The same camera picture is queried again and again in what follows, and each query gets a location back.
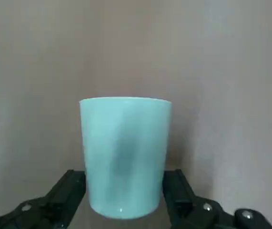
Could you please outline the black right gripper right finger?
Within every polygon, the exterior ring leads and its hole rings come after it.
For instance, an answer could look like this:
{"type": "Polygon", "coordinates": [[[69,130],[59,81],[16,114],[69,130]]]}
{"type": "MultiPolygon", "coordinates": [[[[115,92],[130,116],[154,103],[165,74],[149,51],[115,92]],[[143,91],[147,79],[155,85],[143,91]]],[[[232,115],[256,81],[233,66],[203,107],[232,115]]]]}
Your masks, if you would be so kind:
{"type": "Polygon", "coordinates": [[[164,172],[162,192],[172,229],[272,229],[256,210],[239,208],[229,214],[218,202],[195,195],[181,169],[164,172]]]}

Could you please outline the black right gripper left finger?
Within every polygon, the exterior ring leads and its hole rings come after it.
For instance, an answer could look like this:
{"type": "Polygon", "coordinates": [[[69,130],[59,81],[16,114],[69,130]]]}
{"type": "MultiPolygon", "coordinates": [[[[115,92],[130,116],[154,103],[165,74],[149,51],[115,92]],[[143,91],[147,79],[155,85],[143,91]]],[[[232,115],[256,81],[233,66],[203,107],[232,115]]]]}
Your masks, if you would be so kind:
{"type": "Polygon", "coordinates": [[[45,196],[0,216],[0,229],[66,229],[85,193],[85,172],[68,170],[45,196]]]}

